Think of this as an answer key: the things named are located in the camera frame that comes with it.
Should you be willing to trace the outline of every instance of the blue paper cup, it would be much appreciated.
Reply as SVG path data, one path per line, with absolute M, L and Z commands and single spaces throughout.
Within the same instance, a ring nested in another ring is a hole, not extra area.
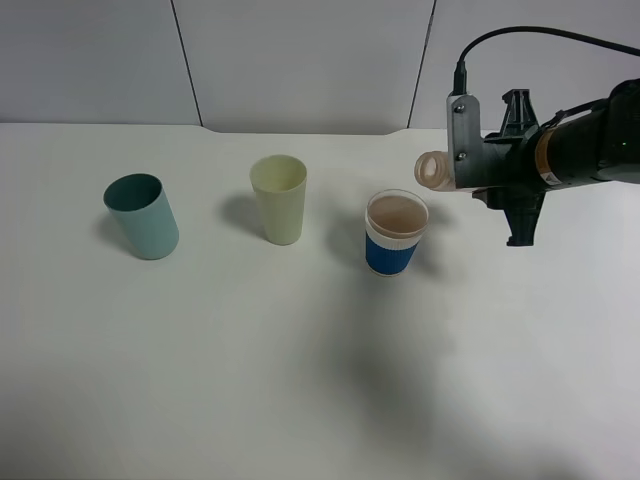
M 404 190 L 374 195 L 365 212 L 365 256 L 378 275 L 392 277 L 407 268 L 429 220 L 420 197 Z

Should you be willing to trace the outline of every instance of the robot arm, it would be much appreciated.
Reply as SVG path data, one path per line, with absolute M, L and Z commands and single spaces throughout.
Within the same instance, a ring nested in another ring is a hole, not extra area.
M 512 32 L 546 33 L 635 56 L 640 50 L 564 30 L 509 27 L 479 37 L 460 55 L 447 99 L 449 185 L 472 189 L 487 207 L 503 210 L 512 233 L 507 245 L 529 246 L 546 192 L 610 180 L 640 183 L 640 79 L 621 83 L 609 98 L 560 111 L 543 125 L 529 90 L 511 90 L 502 97 L 507 110 L 500 132 L 483 138 L 480 104 L 466 92 L 464 58 L 480 42 Z

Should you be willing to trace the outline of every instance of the teal cup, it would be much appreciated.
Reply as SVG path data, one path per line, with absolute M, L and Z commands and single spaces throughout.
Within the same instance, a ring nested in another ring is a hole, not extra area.
M 167 195 L 153 175 L 119 178 L 105 190 L 103 199 L 141 258 L 166 257 L 178 245 L 180 235 Z

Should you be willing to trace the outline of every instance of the plastic cup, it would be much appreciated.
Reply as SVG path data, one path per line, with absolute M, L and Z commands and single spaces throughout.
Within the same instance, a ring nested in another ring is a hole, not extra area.
M 156 260 L 178 245 L 178 226 L 162 182 L 134 173 L 119 178 L 104 192 L 104 204 L 141 258 Z
M 429 210 L 420 197 L 405 190 L 377 193 L 365 211 L 365 257 L 382 276 L 402 273 L 422 238 Z
M 258 160 L 249 177 L 267 240 L 295 243 L 302 234 L 307 167 L 295 157 L 272 155 Z

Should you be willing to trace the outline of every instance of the white table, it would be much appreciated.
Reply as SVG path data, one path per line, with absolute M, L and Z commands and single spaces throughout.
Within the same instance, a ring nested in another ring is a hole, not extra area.
M 0 476 L 637 479 L 640 187 L 552 193 L 507 248 L 501 212 L 415 183 L 445 137 L 1 125 Z M 309 170 L 289 247 L 252 203 L 272 153 Z M 102 204 L 132 172 L 166 186 L 163 260 Z M 362 259 L 388 187 L 432 215 L 396 279 Z

